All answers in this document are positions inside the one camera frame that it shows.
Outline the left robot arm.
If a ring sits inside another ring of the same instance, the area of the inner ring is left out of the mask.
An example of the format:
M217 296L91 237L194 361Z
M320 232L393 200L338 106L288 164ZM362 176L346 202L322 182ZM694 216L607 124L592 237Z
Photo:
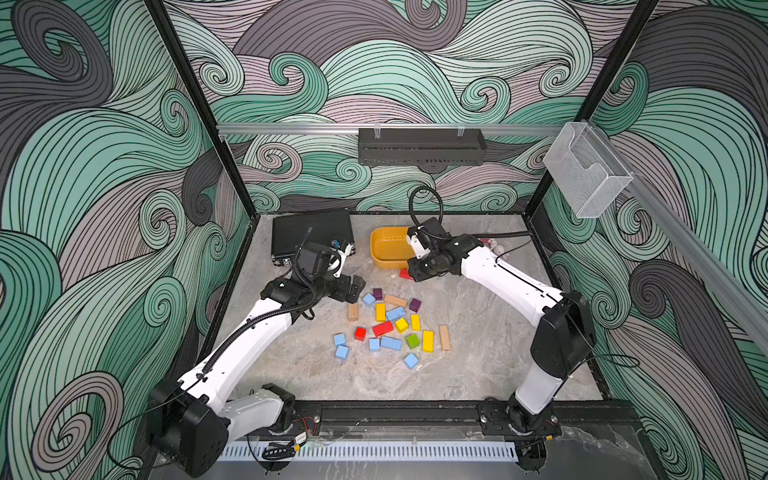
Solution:
M297 246L290 270L269 281L244 320L211 353L148 395L146 441L192 478L206 473L233 441L261 428L287 432L295 398L267 384L241 400L230 396L247 371L300 317L323 299L354 304L365 282L346 275L345 239Z

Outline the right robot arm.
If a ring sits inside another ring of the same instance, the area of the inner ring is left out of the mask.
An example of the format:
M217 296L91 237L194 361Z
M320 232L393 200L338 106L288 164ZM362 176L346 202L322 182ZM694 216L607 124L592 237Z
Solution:
M552 402L596 346L587 298L563 292L525 274L471 234L453 236L442 226L443 201L422 185L408 197L414 225L407 240L414 256L408 273L416 282L446 274L463 276L506 301L535 328L532 365L507 403L511 429L525 436L555 436Z

